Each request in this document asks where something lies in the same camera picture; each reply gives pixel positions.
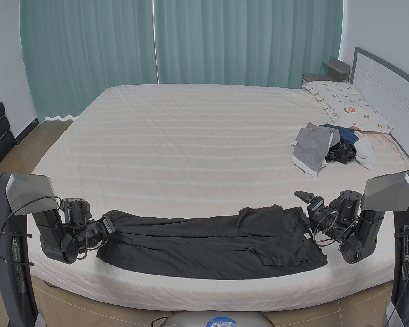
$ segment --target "teal curtain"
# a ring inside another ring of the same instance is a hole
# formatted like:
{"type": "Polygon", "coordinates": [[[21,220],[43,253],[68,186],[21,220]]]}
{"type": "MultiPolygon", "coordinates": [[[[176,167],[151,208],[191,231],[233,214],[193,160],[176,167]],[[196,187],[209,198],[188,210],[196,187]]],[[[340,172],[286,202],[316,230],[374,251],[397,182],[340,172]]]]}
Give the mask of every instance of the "teal curtain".
{"type": "Polygon", "coordinates": [[[154,0],[160,83],[299,88],[338,56],[343,0],[154,0]]]}
{"type": "Polygon", "coordinates": [[[21,0],[38,119],[79,115],[106,88],[157,83],[152,0],[21,0]]]}

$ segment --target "black baseboard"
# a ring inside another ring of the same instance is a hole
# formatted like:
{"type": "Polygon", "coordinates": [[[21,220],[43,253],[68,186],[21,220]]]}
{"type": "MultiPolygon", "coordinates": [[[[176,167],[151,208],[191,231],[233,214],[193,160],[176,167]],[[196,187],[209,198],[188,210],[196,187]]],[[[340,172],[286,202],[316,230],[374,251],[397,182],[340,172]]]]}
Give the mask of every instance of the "black baseboard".
{"type": "Polygon", "coordinates": [[[38,117],[35,117],[35,119],[26,126],[25,129],[21,131],[19,135],[16,136],[15,140],[17,144],[20,144],[24,138],[38,125],[38,117]]]}

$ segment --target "headboard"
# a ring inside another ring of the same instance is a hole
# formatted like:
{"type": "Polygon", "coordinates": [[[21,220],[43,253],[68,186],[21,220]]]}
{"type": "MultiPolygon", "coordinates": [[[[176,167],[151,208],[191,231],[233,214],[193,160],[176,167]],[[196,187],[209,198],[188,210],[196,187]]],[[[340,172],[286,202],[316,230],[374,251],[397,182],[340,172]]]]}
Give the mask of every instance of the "headboard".
{"type": "Polygon", "coordinates": [[[409,74],[356,47],[350,82],[394,127],[391,136],[409,156],[409,74]]]}

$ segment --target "pillowcase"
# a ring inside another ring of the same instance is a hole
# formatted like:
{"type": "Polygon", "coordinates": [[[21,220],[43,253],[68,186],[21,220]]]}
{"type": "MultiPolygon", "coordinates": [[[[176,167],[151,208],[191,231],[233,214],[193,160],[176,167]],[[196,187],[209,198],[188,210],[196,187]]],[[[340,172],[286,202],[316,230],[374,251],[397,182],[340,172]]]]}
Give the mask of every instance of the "pillowcase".
{"type": "Polygon", "coordinates": [[[312,81],[303,88],[312,93],[337,126],[388,134],[392,126],[365,101],[349,82],[312,81]]]}

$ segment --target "bed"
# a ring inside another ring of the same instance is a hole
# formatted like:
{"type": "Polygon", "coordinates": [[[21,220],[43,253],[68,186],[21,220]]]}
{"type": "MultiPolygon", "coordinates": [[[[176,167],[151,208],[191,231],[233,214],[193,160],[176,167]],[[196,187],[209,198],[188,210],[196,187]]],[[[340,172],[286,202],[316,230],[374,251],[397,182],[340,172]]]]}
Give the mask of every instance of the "bed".
{"type": "MultiPolygon", "coordinates": [[[[378,60],[362,51],[356,50],[360,58],[355,55],[352,80],[365,95],[367,79],[376,74],[363,57],[369,64],[378,60]]],[[[400,91],[398,81],[395,85],[400,91]]],[[[367,101],[376,107],[378,99],[367,101]]],[[[387,120],[401,129],[394,117],[387,120]]],[[[342,190],[363,191],[368,178],[409,169],[409,157],[395,141],[406,149],[408,139],[400,140],[400,131],[399,137],[376,133],[368,134],[377,157],[374,170],[355,161],[332,162],[314,180],[291,162],[290,143],[309,121],[332,123],[307,90],[118,86],[104,91],[76,119],[33,173],[50,176],[56,195],[89,201],[95,219],[112,209],[201,218],[237,214],[246,206],[303,206],[295,190],[330,202],[342,190]]],[[[28,220],[29,232],[37,233],[33,218],[28,220]]],[[[274,311],[321,304],[391,280],[392,215],[386,215],[369,258],[349,265],[336,243],[323,252],[328,264],[313,271],[222,281],[126,271],[103,263],[94,252],[66,265],[45,257],[36,236],[29,239],[33,275],[98,301],[156,310],[274,311]]]]}

